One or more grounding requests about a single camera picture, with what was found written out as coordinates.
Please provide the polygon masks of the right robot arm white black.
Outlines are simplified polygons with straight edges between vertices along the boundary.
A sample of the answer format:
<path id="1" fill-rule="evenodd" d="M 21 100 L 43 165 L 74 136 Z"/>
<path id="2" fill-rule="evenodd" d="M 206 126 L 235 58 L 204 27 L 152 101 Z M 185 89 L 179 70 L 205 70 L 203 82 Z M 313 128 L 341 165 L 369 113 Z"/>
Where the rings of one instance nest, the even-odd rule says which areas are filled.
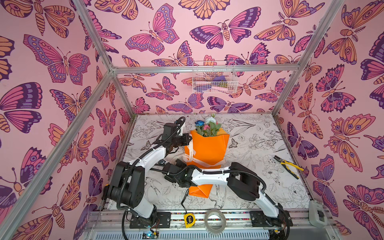
<path id="1" fill-rule="evenodd" d="M 238 198 L 255 203 L 259 208 L 250 211 L 253 227 L 281 231 L 293 226 L 290 213 L 266 193 L 265 181 L 240 163 L 232 162 L 221 169 L 202 169 L 177 161 L 176 164 L 166 163 L 162 169 L 152 167 L 151 171 L 162 173 L 167 181 L 182 188 L 227 186 Z"/>

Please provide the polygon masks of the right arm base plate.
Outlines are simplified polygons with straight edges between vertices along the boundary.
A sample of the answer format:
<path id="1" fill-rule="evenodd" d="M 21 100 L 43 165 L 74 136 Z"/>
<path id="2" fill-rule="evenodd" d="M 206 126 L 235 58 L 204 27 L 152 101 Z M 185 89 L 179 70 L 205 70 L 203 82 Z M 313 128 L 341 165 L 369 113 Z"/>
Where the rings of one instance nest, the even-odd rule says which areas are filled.
<path id="1" fill-rule="evenodd" d="M 276 218 L 267 217 L 262 211 L 250 211 L 252 227 L 264 228 L 267 230 L 281 231 L 287 226 L 292 227 L 293 222 L 287 212 L 278 210 Z"/>

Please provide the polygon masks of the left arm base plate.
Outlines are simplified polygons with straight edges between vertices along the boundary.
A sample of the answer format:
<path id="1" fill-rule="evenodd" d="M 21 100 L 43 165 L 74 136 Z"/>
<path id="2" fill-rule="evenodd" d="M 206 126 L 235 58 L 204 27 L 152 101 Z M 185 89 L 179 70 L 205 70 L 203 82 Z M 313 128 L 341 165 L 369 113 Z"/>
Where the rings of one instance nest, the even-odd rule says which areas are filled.
<path id="1" fill-rule="evenodd" d="M 130 220 L 130 229 L 150 229 L 160 228 L 168 229 L 171 224 L 171 212 L 156 212 L 148 219 L 132 215 Z"/>

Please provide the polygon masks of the white fake rose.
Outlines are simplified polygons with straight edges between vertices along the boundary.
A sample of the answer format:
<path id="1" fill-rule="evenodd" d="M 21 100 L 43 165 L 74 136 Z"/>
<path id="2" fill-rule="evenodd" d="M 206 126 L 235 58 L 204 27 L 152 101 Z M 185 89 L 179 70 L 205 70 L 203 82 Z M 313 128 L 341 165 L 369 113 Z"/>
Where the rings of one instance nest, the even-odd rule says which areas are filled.
<path id="1" fill-rule="evenodd" d="M 207 118 L 205 118 L 205 125 L 214 124 L 216 125 L 218 121 L 215 119 L 215 114 L 209 115 Z"/>

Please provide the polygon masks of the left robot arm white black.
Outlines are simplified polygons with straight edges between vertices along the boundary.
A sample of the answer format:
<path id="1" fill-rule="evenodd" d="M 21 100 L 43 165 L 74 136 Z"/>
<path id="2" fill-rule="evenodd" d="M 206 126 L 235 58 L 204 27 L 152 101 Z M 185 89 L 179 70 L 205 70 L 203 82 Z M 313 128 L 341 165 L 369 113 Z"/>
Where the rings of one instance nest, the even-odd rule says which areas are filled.
<path id="1" fill-rule="evenodd" d="M 146 152 L 131 161 L 120 161 L 103 189 L 102 200 L 114 201 L 118 210 L 130 212 L 144 227 L 154 226 L 158 221 L 157 207 L 145 198 L 146 173 L 167 155 L 190 143 L 192 137 L 183 133 L 185 121 L 185 117 L 180 117 L 174 123 L 166 123 L 163 133 Z"/>

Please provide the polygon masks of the orange wrapping paper sheet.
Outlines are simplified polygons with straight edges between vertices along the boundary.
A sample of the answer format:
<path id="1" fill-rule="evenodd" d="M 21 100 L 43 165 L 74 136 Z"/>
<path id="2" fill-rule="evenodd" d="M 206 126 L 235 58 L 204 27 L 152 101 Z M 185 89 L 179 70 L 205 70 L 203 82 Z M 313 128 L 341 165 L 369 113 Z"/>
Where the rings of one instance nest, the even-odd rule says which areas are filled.
<path id="1" fill-rule="evenodd" d="M 224 164 L 230 135 L 220 129 L 217 136 L 203 137 L 196 130 L 191 131 L 193 149 L 185 147 L 187 165 L 201 169 L 218 169 Z"/>

